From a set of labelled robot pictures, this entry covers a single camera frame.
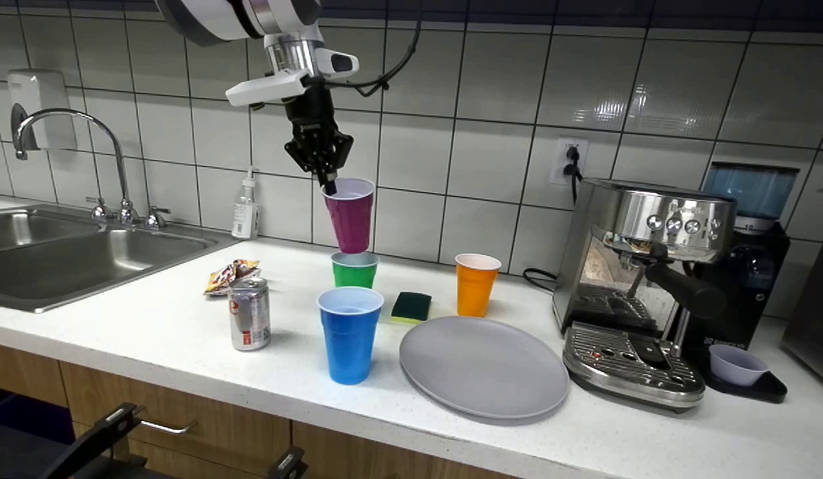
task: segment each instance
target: kitchen counter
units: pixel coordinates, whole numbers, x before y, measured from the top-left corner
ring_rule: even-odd
[[[275,337],[260,351],[235,351],[227,303],[200,295],[207,272],[232,258],[260,262],[268,279]],[[783,404],[708,391],[697,409],[674,415],[572,383],[553,415],[489,425],[420,397],[400,369],[413,325],[392,321],[389,309],[400,289],[420,289],[433,295],[432,316],[452,315],[449,270],[381,262],[387,305],[359,387],[337,387],[324,369],[316,295],[329,285],[329,251],[239,242],[46,315],[0,309],[0,345],[513,476],[823,476],[823,383],[778,348],[775,325],[759,328],[754,351],[789,387]],[[552,295],[518,279],[494,285],[486,319],[562,351]]]

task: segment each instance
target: blue cup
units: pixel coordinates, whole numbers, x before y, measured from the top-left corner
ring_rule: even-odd
[[[384,295],[367,287],[335,287],[320,297],[328,369],[335,383],[364,381]]]

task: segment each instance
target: orange cup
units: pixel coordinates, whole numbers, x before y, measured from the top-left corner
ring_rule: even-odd
[[[456,258],[459,274],[459,316],[484,316],[489,305],[489,289],[500,262],[478,252],[461,252]]]

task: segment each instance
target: gray plate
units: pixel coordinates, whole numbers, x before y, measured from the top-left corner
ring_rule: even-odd
[[[478,420],[532,420],[570,391],[562,359],[538,337],[489,319],[429,319],[400,348],[407,381]]]

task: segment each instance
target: kitchen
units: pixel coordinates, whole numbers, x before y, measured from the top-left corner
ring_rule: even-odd
[[[0,5],[0,195],[88,210],[98,190],[107,204],[119,199],[112,148],[86,122],[74,122],[74,151],[12,159],[4,75],[55,69],[68,103],[119,135],[140,215],[162,204],[178,220],[229,228],[235,191],[255,166],[260,231],[332,247],[323,191],[283,151],[283,109],[224,101],[229,85],[265,66],[260,49],[195,49],[147,2],[98,5]],[[335,11],[355,21],[323,21],[329,49],[359,57],[357,78],[395,63],[413,31],[369,5]],[[570,2],[538,5],[474,18],[463,2],[437,2],[419,57],[387,94],[335,94],[335,120],[357,139],[343,172],[377,183],[375,252],[449,264],[484,251],[508,274],[556,272],[572,219],[570,190],[548,182],[562,139],[586,147],[586,175],[686,190],[710,163],[789,166],[799,170],[779,219],[791,251],[763,312],[786,321],[823,242],[823,35],[751,31],[746,15],[730,15],[742,25],[730,30],[680,30],[670,18],[645,30],[637,7],[628,26],[570,26],[552,21]]]

